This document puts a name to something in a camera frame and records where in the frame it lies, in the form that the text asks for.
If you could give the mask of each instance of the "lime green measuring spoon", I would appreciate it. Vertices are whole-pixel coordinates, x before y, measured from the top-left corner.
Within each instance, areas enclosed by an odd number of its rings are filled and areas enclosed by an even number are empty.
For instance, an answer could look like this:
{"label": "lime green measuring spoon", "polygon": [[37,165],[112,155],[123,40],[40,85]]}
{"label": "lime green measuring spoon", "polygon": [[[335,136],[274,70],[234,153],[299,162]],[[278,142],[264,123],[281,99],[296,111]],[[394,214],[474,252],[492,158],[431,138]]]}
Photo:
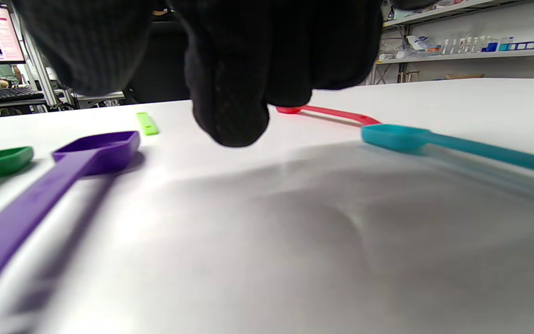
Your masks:
{"label": "lime green measuring spoon", "polygon": [[34,156],[32,147],[9,148],[0,151],[0,177],[15,174],[24,169]]}

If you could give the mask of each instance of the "white wall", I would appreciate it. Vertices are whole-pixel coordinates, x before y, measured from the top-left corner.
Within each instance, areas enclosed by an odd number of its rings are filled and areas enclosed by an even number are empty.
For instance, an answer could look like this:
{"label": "white wall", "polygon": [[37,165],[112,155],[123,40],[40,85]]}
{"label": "white wall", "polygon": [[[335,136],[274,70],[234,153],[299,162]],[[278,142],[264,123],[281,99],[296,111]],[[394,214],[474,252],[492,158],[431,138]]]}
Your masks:
{"label": "white wall", "polygon": [[[456,19],[414,26],[413,34],[434,38],[437,44],[445,39],[471,36],[495,38],[515,37],[517,42],[532,40],[534,36],[534,0],[522,4],[502,6],[481,13]],[[383,38],[396,37],[398,32],[388,32]],[[378,65],[382,71],[386,65]],[[387,83],[396,82],[398,66],[393,65],[385,76]],[[421,71],[420,81],[445,78],[447,74],[485,74],[495,78],[534,78],[534,57],[467,59],[457,61],[430,61],[410,63],[408,71]]]}

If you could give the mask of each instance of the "purple scoop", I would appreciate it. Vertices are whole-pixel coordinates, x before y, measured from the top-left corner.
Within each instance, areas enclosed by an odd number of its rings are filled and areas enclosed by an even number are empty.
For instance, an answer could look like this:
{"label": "purple scoop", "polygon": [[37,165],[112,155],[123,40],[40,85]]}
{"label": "purple scoop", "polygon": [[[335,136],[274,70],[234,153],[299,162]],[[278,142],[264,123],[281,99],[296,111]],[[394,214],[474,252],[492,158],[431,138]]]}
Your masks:
{"label": "purple scoop", "polygon": [[53,152],[55,167],[0,212],[0,271],[77,179],[125,169],[139,145],[140,134],[127,131],[80,138]]}

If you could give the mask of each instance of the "gloved hand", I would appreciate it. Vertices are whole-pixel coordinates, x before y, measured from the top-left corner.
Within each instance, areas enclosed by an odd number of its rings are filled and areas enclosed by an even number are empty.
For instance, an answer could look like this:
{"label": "gloved hand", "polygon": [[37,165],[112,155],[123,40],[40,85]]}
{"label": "gloved hand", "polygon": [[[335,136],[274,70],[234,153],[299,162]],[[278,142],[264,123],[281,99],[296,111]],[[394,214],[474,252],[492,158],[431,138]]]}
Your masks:
{"label": "gloved hand", "polygon": [[[61,82],[85,95],[121,89],[145,50],[152,0],[14,0]],[[398,9],[435,0],[394,0]],[[267,103],[362,82],[379,48],[381,0],[172,0],[189,34],[195,119],[216,142],[248,146]]]}

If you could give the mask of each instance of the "shelf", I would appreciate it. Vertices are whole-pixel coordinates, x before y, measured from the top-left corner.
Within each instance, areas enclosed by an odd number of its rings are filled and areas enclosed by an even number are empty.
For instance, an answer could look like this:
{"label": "shelf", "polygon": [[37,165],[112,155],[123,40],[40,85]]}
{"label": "shelf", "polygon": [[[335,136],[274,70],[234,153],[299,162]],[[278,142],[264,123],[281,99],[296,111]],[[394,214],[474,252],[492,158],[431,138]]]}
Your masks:
{"label": "shelf", "polygon": [[481,11],[497,6],[514,4],[517,2],[522,3],[525,1],[527,0],[468,0],[465,2],[461,2],[460,4],[435,9],[433,11],[428,11],[425,13],[417,13],[415,15],[410,15],[402,19],[394,19],[392,21],[385,22],[383,25],[383,30],[392,30],[398,25],[417,25],[425,22],[437,21],[439,19],[446,19],[448,17],[456,15],[464,15],[466,13]]}
{"label": "shelf", "polygon": [[421,58],[386,59],[377,61],[377,64],[417,63],[422,61],[443,61],[458,59],[482,59],[482,58],[510,58],[510,57],[534,57],[534,50],[519,51],[496,51],[481,53],[461,53],[456,55],[438,55]]}

